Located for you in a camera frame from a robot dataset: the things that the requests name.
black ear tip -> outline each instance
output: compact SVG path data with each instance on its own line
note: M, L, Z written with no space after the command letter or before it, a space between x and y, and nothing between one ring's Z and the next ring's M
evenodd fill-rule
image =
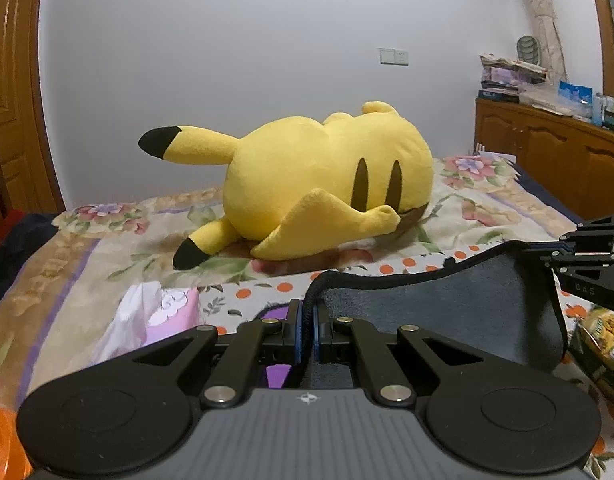
M143 152L149 153L151 156L163 158L167 148L181 131L178 126L154 128L140 138L138 146Z
M185 238L174 254L172 264L176 270L188 270L199 266L207 259L209 259L209 254L203 253L193 241Z

orange plastic object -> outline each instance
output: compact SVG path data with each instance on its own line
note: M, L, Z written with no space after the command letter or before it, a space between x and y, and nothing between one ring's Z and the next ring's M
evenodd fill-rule
M31 471L16 434L16 414L0 408L0 480L23 480Z

wall switch plate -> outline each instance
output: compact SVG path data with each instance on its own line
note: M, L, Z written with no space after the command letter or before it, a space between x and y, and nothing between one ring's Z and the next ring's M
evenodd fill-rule
M409 64L409 53L406 50L395 50L394 61L397 65Z
M379 48L381 53L381 64L383 65L395 65L396 64L396 51L392 48Z

curtain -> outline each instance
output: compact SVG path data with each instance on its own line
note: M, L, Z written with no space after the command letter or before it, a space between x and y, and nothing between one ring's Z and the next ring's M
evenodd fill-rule
M529 0L529 6L534 17L536 39L541 47L541 65L547 69L547 80L555 84L567 81L553 0Z

yellow plush toy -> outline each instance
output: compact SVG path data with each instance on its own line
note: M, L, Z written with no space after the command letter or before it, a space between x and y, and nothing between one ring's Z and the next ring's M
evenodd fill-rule
M149 155L178 164L228 164L225 216L178 248L175 269L190 269L227 245L259 242L252 256L286 260L396 230L423 214L431 194L429 147L418 130L382 102L322 124L287 117L242 139L195 126L144 134Z

